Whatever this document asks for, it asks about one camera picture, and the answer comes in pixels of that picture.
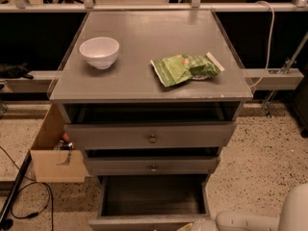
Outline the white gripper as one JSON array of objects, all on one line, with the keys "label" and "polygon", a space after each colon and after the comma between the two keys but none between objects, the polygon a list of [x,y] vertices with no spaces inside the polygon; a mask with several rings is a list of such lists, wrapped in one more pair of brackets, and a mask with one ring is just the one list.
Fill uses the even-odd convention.
[{"label": "white gripper", "polygon": [[177,231],[219,231],[216,222],[212,219],[202,218],[195,223],[188,223]]}]

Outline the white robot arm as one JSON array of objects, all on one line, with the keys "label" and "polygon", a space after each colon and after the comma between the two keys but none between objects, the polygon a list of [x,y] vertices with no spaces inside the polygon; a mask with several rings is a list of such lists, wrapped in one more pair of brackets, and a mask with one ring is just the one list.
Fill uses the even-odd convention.
[{"label": "white robot arm", "polygon": [[284,200],[278,218],[222,211],[177,231],[308,231],[308,184],[296,186]]}]

